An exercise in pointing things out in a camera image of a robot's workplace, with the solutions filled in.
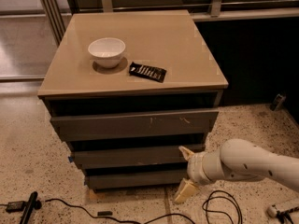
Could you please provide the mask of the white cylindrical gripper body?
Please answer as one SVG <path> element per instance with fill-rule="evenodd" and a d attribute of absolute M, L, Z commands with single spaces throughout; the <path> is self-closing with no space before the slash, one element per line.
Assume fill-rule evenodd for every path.
<path fill-rule="evenodd" d="M 187 174 L 196 185 L 208 185 L 220 180 L 222 168 L 219 152 L 193 154 L 188 161 Z"/>

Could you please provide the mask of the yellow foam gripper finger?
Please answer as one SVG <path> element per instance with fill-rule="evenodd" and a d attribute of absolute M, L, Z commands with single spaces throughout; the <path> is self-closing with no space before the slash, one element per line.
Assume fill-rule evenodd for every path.
<path fill-rule="evenodd" d="M 199 188 L 190 179 L 183 178 L 178 186 L 177 192 L 174 195 L 174 203 L 185 203 L 198 191 Z"/>
<path fill-rule="evenodd" d="M 178 149 L 186 161 L 189 161 L 192 158 L 192 156 L 194 155 L 194 153 L 191 150 L 189 150 L 188 148 L 186 148 L 184 146 L 179 146 Z"/>

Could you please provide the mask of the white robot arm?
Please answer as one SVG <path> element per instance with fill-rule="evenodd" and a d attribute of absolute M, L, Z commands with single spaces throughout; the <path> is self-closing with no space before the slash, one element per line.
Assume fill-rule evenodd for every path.
<path fill-rule="evenodd" d="M 299 191 L 299 160 L 267 151 L 250 141 L 230 139 L 212 152 L 194 153 L 179 147 L 187 161 L 188 178 L 183 178 L 175 194 L 175 203 L 184 203 L 204 185 L 219 180 L 260 181 L 272 179 Z"/>

